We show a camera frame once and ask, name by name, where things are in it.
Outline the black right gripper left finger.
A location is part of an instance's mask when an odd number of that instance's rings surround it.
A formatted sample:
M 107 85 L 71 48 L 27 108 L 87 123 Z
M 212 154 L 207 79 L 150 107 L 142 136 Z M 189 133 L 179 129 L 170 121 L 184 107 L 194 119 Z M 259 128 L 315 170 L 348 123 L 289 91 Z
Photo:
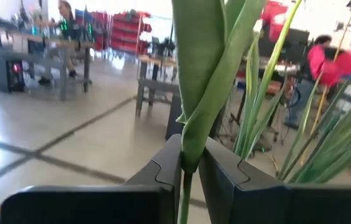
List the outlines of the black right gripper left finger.
M 2 223 L 174 224 L 180 197 L 180 135 L 125 183 L 114 186 L 31 186 L 0 206 Z

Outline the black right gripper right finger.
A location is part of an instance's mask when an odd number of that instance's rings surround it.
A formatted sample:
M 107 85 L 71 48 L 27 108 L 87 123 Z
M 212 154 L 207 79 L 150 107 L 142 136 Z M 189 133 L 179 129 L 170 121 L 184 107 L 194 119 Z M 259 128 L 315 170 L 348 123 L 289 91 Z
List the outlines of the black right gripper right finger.
M 199 174 L 215 224 L 351 223 L 351 185 L 285 184 L 211 138 Z

